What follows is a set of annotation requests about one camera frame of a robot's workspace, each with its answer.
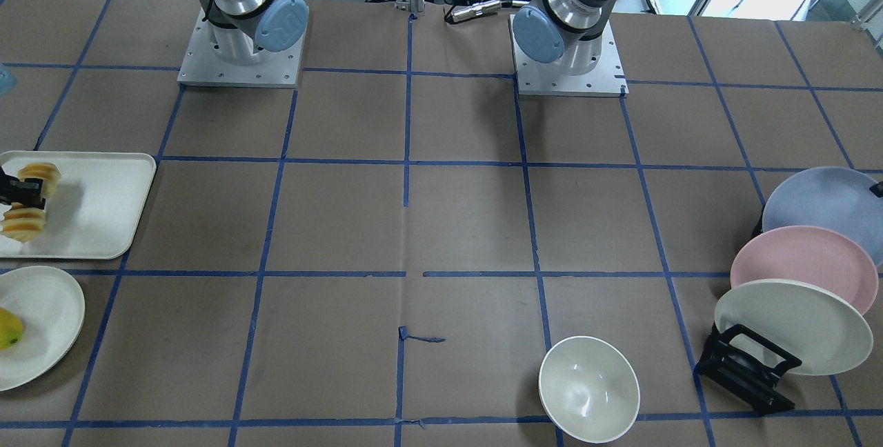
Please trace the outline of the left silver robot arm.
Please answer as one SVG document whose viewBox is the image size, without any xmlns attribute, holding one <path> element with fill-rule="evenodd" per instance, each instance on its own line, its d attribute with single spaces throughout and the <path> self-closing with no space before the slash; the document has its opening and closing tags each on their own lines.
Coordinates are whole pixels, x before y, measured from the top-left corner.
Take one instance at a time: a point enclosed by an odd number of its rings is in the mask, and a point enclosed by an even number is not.
<svg viewBox="0 0 883 447">
<path fill-rule="evenodd" d="M 616 0 L 532 0 L 512 17 L 514 44 L 532 61 L 564 66 L 602 38 Z"/>
</svg>

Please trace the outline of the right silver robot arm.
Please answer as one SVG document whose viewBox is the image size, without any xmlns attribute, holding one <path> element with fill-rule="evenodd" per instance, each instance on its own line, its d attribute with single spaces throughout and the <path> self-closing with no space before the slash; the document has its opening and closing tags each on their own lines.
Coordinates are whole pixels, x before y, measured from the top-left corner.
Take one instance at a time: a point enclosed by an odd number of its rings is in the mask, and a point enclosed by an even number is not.
<svg viewBox="0 0 883 447">
<path fill-rule="evenodd" d="M 2 102 L 2 151 L 148 152 L 154 157 L 284 157 L 296 92 L 179 85 L 186 27 L 242 34 L 258 57 L 290 64 L 283 47 L 306 27 L 303 0 L 4 0 L 2 62 L 18 86 Z"/>
</svg>

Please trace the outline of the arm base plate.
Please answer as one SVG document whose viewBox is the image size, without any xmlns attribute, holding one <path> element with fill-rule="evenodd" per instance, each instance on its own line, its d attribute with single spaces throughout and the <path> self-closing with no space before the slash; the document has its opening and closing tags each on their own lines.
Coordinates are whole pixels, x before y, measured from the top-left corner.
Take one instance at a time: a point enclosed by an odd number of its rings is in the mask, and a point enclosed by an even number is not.
<svg viewBox="0 0 883 447">
<path fill-rule="evenodd" d="M 199 11 L 177 82 L 202 88 L 281 88 L 299 86 L 306 33 L 275 53 L 261 49 L 239 29 L 216 26 Z"/>
<path fill-rule="evenodd" d="M 612 24 L 589 46 L 565 51 L 554 63 L 538 63 L 512 43 L 521 95 L 620 97 L 630 92 L 616 46 Z"/>
</svg>

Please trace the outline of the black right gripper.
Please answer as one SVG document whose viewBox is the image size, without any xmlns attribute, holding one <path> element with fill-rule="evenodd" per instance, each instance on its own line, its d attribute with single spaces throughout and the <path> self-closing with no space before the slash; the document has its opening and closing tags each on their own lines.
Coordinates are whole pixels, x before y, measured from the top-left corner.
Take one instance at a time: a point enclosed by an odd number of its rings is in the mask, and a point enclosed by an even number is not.
<svg viewBox="0 0 883 447">
<path fill-rule="evenodd" d="M 7 174 L 1 168 L 1 203 L 12 206 L 22 205 L 25 208 L 45 209 L 46 199 L 42 195 L 44 180 L 24 179 Z"/>
</svg>

